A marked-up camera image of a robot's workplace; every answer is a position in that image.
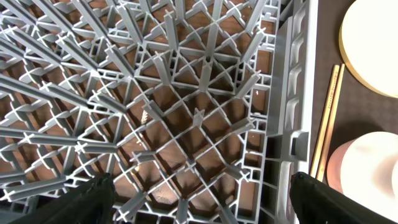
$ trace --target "gray plastic rack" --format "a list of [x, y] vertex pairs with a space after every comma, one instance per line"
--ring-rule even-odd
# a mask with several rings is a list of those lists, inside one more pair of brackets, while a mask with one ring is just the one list
[[[105, 160], [103, 172], [114, 174], [116, 190], [125, 179], [134, 192], [114, 204], [115, 223], [140, 223], [141, 215], [155, 223], [297, 223], [287, 192], [291, 173], [308, 172], [317, 1], [194, 0], [190, 9], [184, 0], [106, 0], [105, 7], [95, 7], [95, 2], [0, 2], [0, 103], [7, 110], [0, 120], [0, 166], [6, 170], [0, 172], [0, 200], [11, 203], [8, 213], [14, 214], [16, 205], [23, 207], [21, 214], [33, 211], [38, 195], [57, 198], [67, 193], [94, 177], [95, 164]], [[33, 7], [41, 14], [32, 13]], [[161, 18], [155, 16], [164, 7], [169, 10]], [[249, 17], [242, 14], [244, 9], [250, 9]], [[80, 14], [80, 19], [74, 21], [70, 14]], [[208, 25], [193, 27], [189, 20], [196, 14]], [[223, 30], [223, 21], [231, 17], [241, 32]], [[262, 27], [264, 21], [273, 23], [275, 31]], [[280, 22], [284, 25], [278, 30]], [[184, 38], [181, 27], [187, 33]], [[236, 42], [244, 35], [249, 42], [242, 50]], [[259, 52], [269, 52], [272, 72], [257, 69], [258, 63], [268, 63], [258, 60]], [[148, 70], [156, 75], [148, 75]], [[125, 90], [116, 96], [119, 88]], [[153, 97], [163, 88], [175, 97], [166, 108]], [[268, 102], [260, 111], [252, 109], [259, 91]], [[188, 106], [199, 95], [210, 100], [211, 109]], [[239, 120], [225, 111], [234, 101], [245, 108]], [[43, 108], [51, 118], [33, 121]], [[140, 111], [141, 122], [132, 120], [131, 110]], [[178, 131], [167, 121], [176, 111], [191, 121]], [[204, 127], [215, 116], [228, 129], [217, 138]], [[114, 127], [113, 134], [107, 125]], [[160, 127], [170, 137], [152, 147], [146, 132]], [[51, 134], [54, 128], [63, 134]], [[181, 144], [193, 130], [207, 142], [198, 153]], [[254, 136], [261, 142], [258, 150], [250, 146]], [[233, 161], [219, 147], [228, 138], [242, 145]], [[128, 160], [119, 151], [127, 145], [132, 148]], [[171, 145], [184, 162], [169, 171], [159, 158]], [[35, 155], [33, 161], [18, 154], [22, 147]], [[207, 179], [198, 167], [209, 153], [221, 161], [222, 169]], [[56, 162], [59, 157], [62, 163]], [[256, 162], [247, 162], [248, 157]], [[160, 177], [144, 187], [136, 175], [149, 163]], [[32, 181], [39, 169], [52, 178]], [[175, 183], [186, 173], [200, 182], [188, 195]], [[214, 190], [226, 177], [236, 185], [231, 200]], [[252, 189], [242, 193], [247, 184]], [[171, 209], [159, 208], [152, 200], [159, 191], [166, 194], [164, 189], [175, 199]], [[203, 194], [215, 203], [210, 216], [193, 211], [193, 201]], [[247, 195], [253, 195], [249, 215], [239, 207]]]

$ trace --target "white plate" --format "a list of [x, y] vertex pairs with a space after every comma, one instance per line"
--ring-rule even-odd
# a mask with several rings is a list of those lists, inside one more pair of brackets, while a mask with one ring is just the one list
[[340, 29], [341, 56], [366, 87], [398, 98], [397, 0], [357, 0]]
[[343, 193], [361, 205], [398, 222], [392, 171], [398, 161], [398, 135], [386, 132], [357, 138], [341, 164]]

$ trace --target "stacked plates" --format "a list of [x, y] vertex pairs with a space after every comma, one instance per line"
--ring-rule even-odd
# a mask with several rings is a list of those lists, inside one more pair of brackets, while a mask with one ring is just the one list
[[398, 222], [398, 135], [369, 133], [340, 146], [327, 177], [330, 187]]

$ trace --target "wooden chopstick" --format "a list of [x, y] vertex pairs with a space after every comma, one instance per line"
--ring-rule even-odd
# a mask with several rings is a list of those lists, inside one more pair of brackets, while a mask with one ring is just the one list
[[323, 176], [325, 174], [326, 160], [328, 159], [331, 134], [335, 125], [344, 69], [345, 64], [342, 64], [341, 66], [335, 65], [333, 67], [328, 97], [323, 110], [321, 127], [319, 129], [317, 144], [315, 146], [315, 152], [310, 170], [310, 175], [319, 181], [323, 181]]
[[325, 107], [323, 109], [321, 126], [320, 126], [320, 129], [318, 132], [317, 144], [315, 145], [315, 152], [313, 154], [313, 160], [312, 160], [312, 165], [311, 165], [311, 169], [310, 169], [310, 176], [312, 176], [314, 178], [317, 176], [319, 160], [321, 158], [321, 153], [322, 153], [323, 141], [325, 140], [326, 127], [329, 122], [331, 104], [333, 102], [333, 97], [335, 95], [335, 88], [336, 88], [339, 69], [340, 69], [340, 66], [335, 65], [333, 67], [333, 71], [331, 73], [328, 95], [327, 95], [327, 98], [325, 101]]
[[341, 90], [341, 83], [343, 82], [344, 69], [345, 69], [345, 64], [341, 64], [336, 84], [335, 95], [333, 97], [333, 102], [331, 104], [328, 127], [326, 129], [326, 134], [325, 134], [325, 141], [322, 147], [321, 161], [317, 172], [317, 180], [319, 180], [320, 182], [323, 181], [323, 176], [326, 168], [326, 160], [328, 159], [328, 154], [329, 154], [331, 134], [333, 132], [333, 128], [335, 127], [338, 99], [340, 98], [340, 90]]

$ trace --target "plastic grid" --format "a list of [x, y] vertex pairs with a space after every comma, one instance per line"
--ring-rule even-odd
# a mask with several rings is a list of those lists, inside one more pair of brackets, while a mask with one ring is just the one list
[[[68, 192], [71, 187], [76, 187], [80, 182], [87, 181], [95, 175], [92, 165], [101, 158], [107, 157], [106, 172], [112, 173], [115, 165], [121, 173], [114, 178], [118, 180], [126, 178], [135, 188], [137, 194], [126, 203], [117, 202], [114, 208], [114, 219], [134, 222], [137, 213], [157, 215], [158, 222], [165, 217], [174, 218], [177, 223], [205, 222], [205, 223], [257, 223], [259, 212], [259, 200], [254, 201], [252, 217], [242, 217], [236, 209], [240, 198], [242, 182], [256, 183], [257, 199], [262, 188], [263, 167], [253, 167], [244, 163], [246, 154], [264, 157], [265, 138], [262, 138], [262, 149], [259, 152], [247, 149], [248, 131], [265, 135], [267, 115], [251, 112], [251, 104], [255, 91], [268, 91], [270, 86], [270, 74], [255, 71], [257, 51], [274, 51], [275, 34], [266, 34], [260, 29], [261, 21], [271, 21], [278, 27], [280, 2], [275, 0], [247, 1], [242, 4], [234, 4], [231, 1], [197, 1], [192, 9], [184, 10], [184, 1], [159, 1], [151, 4], [145, 0], [136, 2], [106, 1], [104, 8], [92, 8], [90, 1], [72, 0], [64, 3], [51, 3], [50, 1], [13, 1], [4, 0], [1, 4], [6, 8], [2, 10], [2, 31], [0, 33], [0, 50], [2, 61], [0, 67], [7, 70], [15, 64], [23, 63], [24, 70], [18, 79], [7, 75], [1, 75], [0, 98], [8, 98], [11, 110], [0, 122], [0, 155], [2, 159], [12, 166], [13, 171], [1, 173], [1, 188], [4, 189], [2, 200], [18, 201], [30, 198], [34, 195], [58, 197]], [[36, 4], [43, 12], [41, 17], [33, 16], [28, 10], [32, 4]], [[156, 10], [168, 5], [173, 10], [164, 15], [164, 21], [159, 21], [153, 15]], [[213, 5], [213, 13], [208, 12], [208, 7]], [[240, 10], [252, 7], [252, 14], [245, 22]], [[227, 11], [221, 15], [222, 7]], [[72, 24], [65, 15], [79, 11], [81, 19]], [[193, 28], [187, 20], [195, 14], [202, 12], [211, 21], [206, 27]], [[99, 18], [106, 16], [106, 22]], [[116, 17], [121, 19], [114, 24]], [[223, 31], [220, 24], [227, 18], [234, 17], [244, 27], [240, 33], [230, 35]], [[137, 25], [138, 20], [143, 19], [142, 30]], [[183, 25], [189, 34], [184, 40], [178, 40], [176, 25]], [[207, 44], [203, 43], [201, 35], [209, 32]], [[251, 36], [249, 46], [244, 52], [240, 52], [235, 41], [244, 34]], [[155, 42], [159, 36], [167, 37], [167, 44]], [[221, 35], [224, 41], [216, 45], [216, 37]], [[190, 41], [195, 41], [203, 50], [184, 47]], [[236, 55], [220, 53], [226, 46], [231, 47]], [[135, 50], [134, 61], [130, 62], [125, 57]], [[189, 60], [187, 56], [196, 57]], [[177, 68], [176, 61], [183, 61], [183, 67]], [[109, 68], [114, 64], [117, 69]], [[196, 74], [193, 67], [202, 63], [201, 74]], [[145, 75], [145, 70], [155, 66], [159, 77]], [[216, 68], [218, 74], [210, 77], [211, 71]], [[57, 71], [63, 79], [58, 82], [50, 82], [43, 77], [50, 76]], [[178, 77], [184, 73], [190, 74], [196, 81], [196, 85], [179, 82]], [[212, 87], [217, 80], [227, 81], [231, 90]], [[141, 83], [153, 83], [154, 86], [143, 89]], [[86, 85], [83, 91], [79, 86]], [[126, 86], [124, 97], [118, 98], [112, 92], [121, 85]], [[167, 86], [178, 100], [167, 110], [162, 111], [159, 105], [150, 99], [150, 95], [158, 89]], [[177, 89], [184, 88], [192, 93], [180, 96]], [[197, 108], [192, 113], [187, 102], [198, 94], [205, 94], [215, 108], [208, 113]], [[33, 99], [31, 103], [22, 95]], [[220, 103], [216, 95], [228, 96], [229, 99]], [[228, 103], [239, 99], [246, 106], [247, 118], [238, 122], [231, 122], [223, 107]], [[60, 108], [59, 101], [67, 102], [70, 108]], [[139, 126], [134, 125], [128, 116], [128, 110], [139, 103], [149, 117], [148, 122]], [[38, 127], [31, 119], [31, 114], [45, 105], [48, 105], [52, 118]], [[192, 119], [192, 125], [187, 129], [175, 133], [170, 130], [164, 121], [165, 117], [182, 107]], [[202, 128], [202, 123], [213, 114], [219, 113], [230, 127], [230, 132], [220, 136], [216, 141], [208, 136]], [[68, 118], [77, 116], [74, 127], [68, 123]], [[91, 121], [85, 126], [86, 119]], [[111, 120], [117, 121], [117, 128], [113, 138], [109, 138], [107, 129], [104, 128]], [[25, 128], [12, 128], [11, 126], [22, 121]], [[156, 123], [167, 130], [172, 137], [165, 144], [151, 149], [142, 134]], [[64, 132], [64, 136], [48, 134], [48, 130], [58, 126]], [[129, 129], [129, 134], [122, 136], [123, 129]], [[193, 157], [185, 152], [177, 141], [185, 133], [198, 128], [210, 147], [199, 155]], [[90, 139], [88, 136], [95, 132], [102, 139]], [[236, 136], [243, 145], [241, 158], [229, 164], [217, 145], [230, 136]], [[137, 140], [142, 144], [142, 150], [134, 151], [131, 161], [124, 161], [117, 153], [118, 147], [130, 140]], [[169, 144], [175, 144], [186, 159], [186, 163], [173, 173], [169, 174], [158, 162], [157, 155]], [[14, 155], [19, 147], [31, 145], [35, 148], [39, 159], [32, 162], [29, 167], [23, 168]], [[49, 150], [48, 146], [56, 146], [56, 150]], [[203, 179], [196, 168], [197, 160], [209, 151], [214, 151], [224, 164], [224, 169], [210, 181]], [[60, 168], [54, 163], [53, 158], [61, 153], [66, 153], [65, 161]], [[144, 190], [142, 184], [133, 177], [141, 164], [153, 162], [159, 169], [162, 180]], [[51, 170], [53, 178], [38, 182], [29, 182], [27, 175], [44, 165]], [[193, 172], [201, 180], [201, 187], [196, 189], [188, 198], [183, 198], [180, 190], [172, 184], [173, 177], [180, 172]], [[238, 184], [236, 198], [225, 204], [218, 200], [210, 188], [224, 175], [230, 175]], [[178, 204], [171, 211], [162, 211], [154, 208], [147, 200], [147, 196], [155, 192], [161, 185], [167, 184], [170, 190], [178, 198]], [[194, 215], [190, 212], [189, 202], [203, 192], [210, 193], [212, 199], [218, 205], [218, 212], [210, 218]]]

